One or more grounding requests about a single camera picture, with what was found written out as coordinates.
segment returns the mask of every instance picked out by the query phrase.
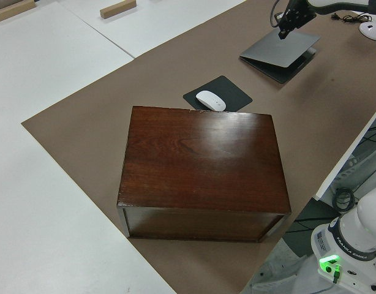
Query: light wood block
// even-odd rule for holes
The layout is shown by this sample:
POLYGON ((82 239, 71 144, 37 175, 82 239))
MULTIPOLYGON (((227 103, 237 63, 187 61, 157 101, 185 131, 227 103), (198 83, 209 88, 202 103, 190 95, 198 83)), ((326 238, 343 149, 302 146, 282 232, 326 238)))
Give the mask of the light wood block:
POLYGON ((35 6, 36 4, 34 3, 34 0, 23 0, 21 2, 2 8, 0 9, 0 21, 6 20, 19 13, 30 10, 34 8, 35 6))
POLYGON ((100 10, 102 18, 109 18, 137 6, 136 0, 125 0, 100 10))

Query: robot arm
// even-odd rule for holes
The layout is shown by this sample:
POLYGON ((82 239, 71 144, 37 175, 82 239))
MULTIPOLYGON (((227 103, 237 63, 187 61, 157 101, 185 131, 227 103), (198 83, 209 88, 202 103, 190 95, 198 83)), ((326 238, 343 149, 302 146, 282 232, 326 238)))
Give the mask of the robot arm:
POLYGON ((289 0, 286 11, 278 21, 279 37, 284 39, 295 28, 300 28, 318 14, 338 10, 354 10, 376 15, 376 0, 289 0))

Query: white table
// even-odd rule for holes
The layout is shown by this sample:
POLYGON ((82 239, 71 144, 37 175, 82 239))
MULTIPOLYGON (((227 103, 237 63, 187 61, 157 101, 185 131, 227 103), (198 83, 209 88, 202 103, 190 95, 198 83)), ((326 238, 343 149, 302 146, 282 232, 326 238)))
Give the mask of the white table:
POLYGON ((104 20, 100 9, 120 0, 58 0, 133 57, 204 23, 244 0, 137 0, 137 7, 104 20))
POLYGON ((0 293, 174 293, 21 126, 131 60, 52 1, 0 22, 0 293))

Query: wooden block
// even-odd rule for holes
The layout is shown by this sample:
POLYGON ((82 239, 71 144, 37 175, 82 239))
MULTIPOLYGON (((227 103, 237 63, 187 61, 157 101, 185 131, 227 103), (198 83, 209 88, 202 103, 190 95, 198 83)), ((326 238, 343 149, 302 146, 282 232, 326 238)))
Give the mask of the wooden block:
POLYGON ((6 20, 10 17, 13 17, 14 15, 30 10, 35 6, 36 4, 34 3, 34 0, 23 0, 21 2, 2 8, 0 9, 0 21, 6 20))
POLYGON ((101 17, 102 18, 109 18, 113 15, 119 14, 123 11, 127 11, 131 8, 134 8, 137 6, 136 0, 125 0, 123 2, 117 3, 115 5, 106 7, 104 9, 100 10, 101 17))
POLYGON ((262 240, 291 212, 272 117, 134 107, 118 209, 133 238, 262 240))

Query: brown table surface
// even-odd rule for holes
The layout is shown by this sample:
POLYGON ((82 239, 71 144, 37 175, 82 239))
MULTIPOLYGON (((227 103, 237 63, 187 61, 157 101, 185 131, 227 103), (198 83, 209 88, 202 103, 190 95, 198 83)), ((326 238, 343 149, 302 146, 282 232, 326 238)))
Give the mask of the brown table surface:
POLYGON ((225 75, 253 98, 240 112, 273 116, 293 210, 275 234, 261 244, 131 240, 179 294, 242 290, 376 111, 376 42, 357 24, 318 15, 303 27, 321 36, 318 51, 284 85, 239 60, 272 30, 272 4, 248 0, 23 123, 122 229, 116 198, 133 105, 190 108, 183 94, 225 75))

